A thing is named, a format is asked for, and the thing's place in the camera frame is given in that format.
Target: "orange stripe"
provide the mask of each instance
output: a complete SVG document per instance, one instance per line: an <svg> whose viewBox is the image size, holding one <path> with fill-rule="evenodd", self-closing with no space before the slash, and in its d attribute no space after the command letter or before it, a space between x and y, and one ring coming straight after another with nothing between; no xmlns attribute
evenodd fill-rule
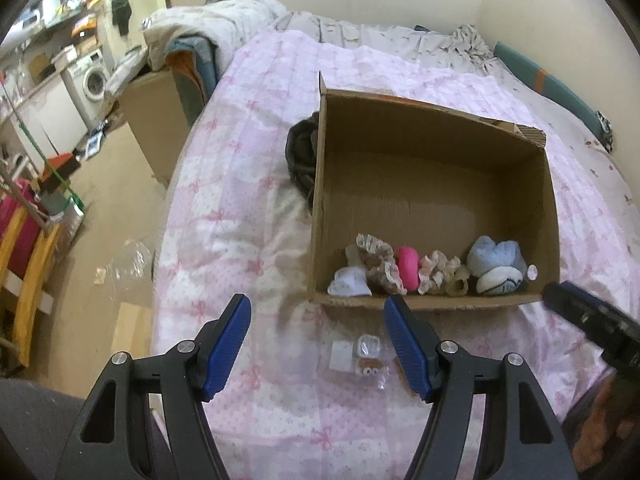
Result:
<svg viewBox="0 0 640 480"><path fill-rule="evenodd" d="M538 73L536 74L536 82L533 83L533 89L539 94L542 94L542 89L545 85L545 77L547 76L547 74L548 72L544 68L538 70Z"/></svg>

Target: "floor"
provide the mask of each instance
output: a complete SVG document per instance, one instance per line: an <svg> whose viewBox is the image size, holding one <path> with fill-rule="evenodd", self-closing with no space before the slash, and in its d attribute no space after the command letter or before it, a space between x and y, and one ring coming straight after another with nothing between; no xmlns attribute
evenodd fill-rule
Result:
<svg viewBox="0 0 640 480"><path fill-rule="evenodd" d="M152 300L149 275L115 294L109 276L94 283L96 269L125 261L127 240L141 240L153 253L165 190L128 124L107 136L71 184L84 201L84 223L47 282L45 290L56 298L53 312L36 314L32 365L22 376L85 397L111 355L120 302L151 306Z"/></svg>

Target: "pink checkered bedsheet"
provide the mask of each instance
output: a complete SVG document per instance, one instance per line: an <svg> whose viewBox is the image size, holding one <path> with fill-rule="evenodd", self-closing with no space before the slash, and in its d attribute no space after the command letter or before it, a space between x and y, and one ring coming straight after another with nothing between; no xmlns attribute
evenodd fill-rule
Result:
<svg viewBox="0 0 640 480"><path fill-rule="evenodd" d="M399 479L429 407L396 371L384 391L318 367L336 338L379 329L379 312L329 311L305 301L310 215L289 181L289 127L318 109L328 86L405 96L536 126L493 77L422 69L371 50L265 30L238 51L195 126L170 205L156 273L153 352L215 319L235 292L254 316L226 389L205 405L235 479ZM638 272L613 216L580 164L547 129L561 236L562 279L639 311ZM558 416L602 371L599 352L540 304L441 312L442 337L475 354L517 351ZM482 399L474 403L459 478L471 478Z"/></svg>

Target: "washing machine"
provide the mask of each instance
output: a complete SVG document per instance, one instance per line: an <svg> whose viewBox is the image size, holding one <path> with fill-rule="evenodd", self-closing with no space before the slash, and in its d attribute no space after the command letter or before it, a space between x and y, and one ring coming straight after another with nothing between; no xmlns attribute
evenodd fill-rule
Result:
<svg viewBox="0 0 640 480"><path fill-rule="evenodd" d="M100 50L76 59L62 72L66 89L88 131L102 120L100 108L109 76Z"/></svg>

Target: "blue gripper pad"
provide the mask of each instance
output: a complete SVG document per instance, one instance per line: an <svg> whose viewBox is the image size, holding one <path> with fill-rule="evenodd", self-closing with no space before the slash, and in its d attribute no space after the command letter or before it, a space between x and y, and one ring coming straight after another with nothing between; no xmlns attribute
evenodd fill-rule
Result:
<svg viewBox="0 0 640 480"><path fill-rule="evenodd" d="M385 324L409 387L427 400L431 393L427 359L393 297L385 301Z"/></svg>
<svg viewBox="0 0 640 480"><path fill-rule="evenodd" d="M251 302L248 297L243 296L209 355L207 380L202 388L205 401L208 402L216 393L224 389L250 323Z"/></svg>

